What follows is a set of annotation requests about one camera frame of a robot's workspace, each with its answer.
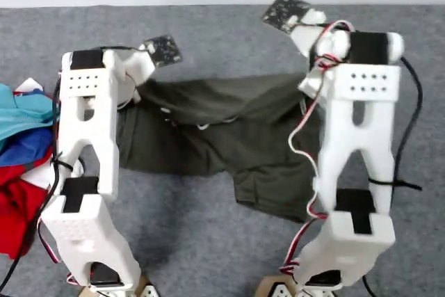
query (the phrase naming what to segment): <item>red cloth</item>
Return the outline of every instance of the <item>red cloth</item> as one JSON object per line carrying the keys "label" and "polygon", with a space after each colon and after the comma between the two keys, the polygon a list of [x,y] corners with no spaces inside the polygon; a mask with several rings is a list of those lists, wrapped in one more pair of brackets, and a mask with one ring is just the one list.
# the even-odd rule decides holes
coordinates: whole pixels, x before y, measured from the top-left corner
{"label": "red cloth", "polygon": [[[34,163],[0,168],[0,253],[11,259],[19,255],[25,230],[47,196],[46,190],[21,180],[20,176],[48,161],[51,152],[50,147],[45,157]],[[22,255],[30,247],[28,244]]]}

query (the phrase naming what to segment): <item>black circuit board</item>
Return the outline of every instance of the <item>black circuit board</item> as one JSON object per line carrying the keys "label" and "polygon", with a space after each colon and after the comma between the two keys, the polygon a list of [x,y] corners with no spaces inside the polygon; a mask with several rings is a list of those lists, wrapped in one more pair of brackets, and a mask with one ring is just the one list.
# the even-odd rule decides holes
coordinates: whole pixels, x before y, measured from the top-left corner
{"label": "black circuit board", "polygon": [[290,34],[309,9],[309,4],[303,0],[275,0],[264,13],[263,21]]}
{"label": "black circuit board", "polygon": [[146,40],[144,45],[156,68],[182,61],[181,52],[171,35]]}

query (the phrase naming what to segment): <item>black wire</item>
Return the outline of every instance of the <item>black wire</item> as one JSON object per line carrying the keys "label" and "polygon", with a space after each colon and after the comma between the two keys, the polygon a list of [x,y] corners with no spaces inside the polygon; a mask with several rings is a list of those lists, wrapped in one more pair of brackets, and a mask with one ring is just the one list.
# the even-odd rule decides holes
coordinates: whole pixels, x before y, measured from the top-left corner
{"label": "black wire", "polygon": [[[412,80],[416,85],[417,100],[416,100],[416,108],[411,115],[411,119],[410,119],[408,125],[406,126],[405,131],[403,132],[402,139],[400,140],[400,144],[398,145],[396,158],[394,159],[395,160],[394,161],[394,184],[397,184],[399,181],[398,174],[400,172],[402,153],[403,153],[403,150],[405,149],[406,143],[408,142],[408,138],[411,136],[412,130],[413,130],[414,126],[416,125],[417,120],[419,119],[419,115],[420,115],[420,112],[422,109],[422,103],[423,103],[423,88],[422,88],[422,84],[420,82],[419,76],[416,73],[416,70],[412,67],[410,62],[405,57],[402,57],[400,60],[403,63],[403,65],[407,68],[408,72],[411,74]],[[396,189],[396,187],[393,186],[392,187],[391,204],[392,204],[392,200],[394,199],[394,190],[395,189]],[[366,279],[366,275],[364,275],[362,277],[362,281],[363,281],[363,285],[364,285],[365,289],[368,291],[368,294],[371,297],[377,297],[376,294],[373,293],[373,291],[371,290],[371,288],[368,284],[368,280]]]}
{"label": "black wire", "polygon": [[101,47],[95,47],[93,49],[100,49],[100,50],[129,50],[129,51],[149,51],[148,49],[138,49],[135,47],[128,47],[126,45],[104,45]]}
{"label": "black wire", "polygon": [[5,288],[5,286],[8,284],[9,280],[11,279],[11,276],[14,273],[14,270],[16,269],[17,265],[19,264],[19,261],[22,257],[22,253],[25,250],[25,247],[29,246],[33,240],[33,237],[35,235],[35,229],[37,227],[37,221],[42,214],[43,210],[47,206],[48,202],[52,198],[52,195],[54,194],[54,191],[57,188],[58,180],[59,180],[59,161],[57,160],[57,111],[58,111],[58,97],[60,93],[60,77],[57,81],[56,88],[54,89],[53,94],[53,100],[52,100],[52,116],[53,116],[53,124],[52,124],[52,130],[53,130],[53,139],[52,139],[52,163],[54,167],[54,183],[51,187],[51,189],[48,192],[48,195],[46,196],[44,202],[40,206],[40,208],[34,213],[33,218],[31,222],[26,226],[24,236],[22,238],[22,243],[19,247],[19,252],[17,253],[17,257],[14,259],[13,263],[9,267],[9,270],[3,279],[3,282],[0,284],[0,297],[5,296],[2,295],[1,292]]}
{"label": "black wire", "polygon": [[368,292],[368,294],[369,294],[371,297],[377,297],[376,294],[371,290],[371,288],[370,288],[370,286],[369,286],[369,284],[368,284],[368,280],[366,279],[366,275],[364,275],[364,276],[362,277],[362,281],[363,281],[364,288],[366,289],[366,291]]}

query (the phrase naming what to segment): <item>pile of clothes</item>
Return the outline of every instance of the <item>pile of clothes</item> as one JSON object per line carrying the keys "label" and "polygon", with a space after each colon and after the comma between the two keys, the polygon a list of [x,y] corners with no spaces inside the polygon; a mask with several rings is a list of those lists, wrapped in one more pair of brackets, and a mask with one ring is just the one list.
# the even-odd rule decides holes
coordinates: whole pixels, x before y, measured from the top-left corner
{"label": "pile of clothes", "polygon": [[54,179],[52,124],[52,100],[37,82],[0,84],[0,253],[11,259]]}

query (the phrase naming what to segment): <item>clothing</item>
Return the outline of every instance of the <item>clothing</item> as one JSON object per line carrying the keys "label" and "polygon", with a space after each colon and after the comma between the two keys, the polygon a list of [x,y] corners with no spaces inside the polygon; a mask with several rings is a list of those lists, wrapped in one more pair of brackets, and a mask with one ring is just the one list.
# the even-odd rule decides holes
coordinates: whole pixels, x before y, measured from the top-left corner
{"label": "clothing", "polygon": [[0,84],[0,152],[21,131],[52,125],[52,101],[43,94],[19,94]]}
{"label": "clothing", "polygon": [[8,138],[0,153],[0,167],[40,160],[51,145],[52,138],[52,130],[48,127],[22,131]]}
{"label": "clothing", "polygon": [[[179,175],[226,170],[234,178],[237,202],[305,220],[314,171],[306,157],[287,145],[302,118],[301,79],[296,75],[173,83],[150,79],[138,87],[141,101],[120,111],[120,164]],[[315,159],[320,126],[320,118],[313,114],[293,139],[297,149]]]}
{"label": "clothing", "polygon": [[[11,259],[19,255],[26,227],[47,195],[45,189],[21,180],[20,176],[48,161],[51,153],[50,147],[38,161],[0,168],[0,253],[7,254]],[[26,245],[22,255],[28,252],[30,246]]]}

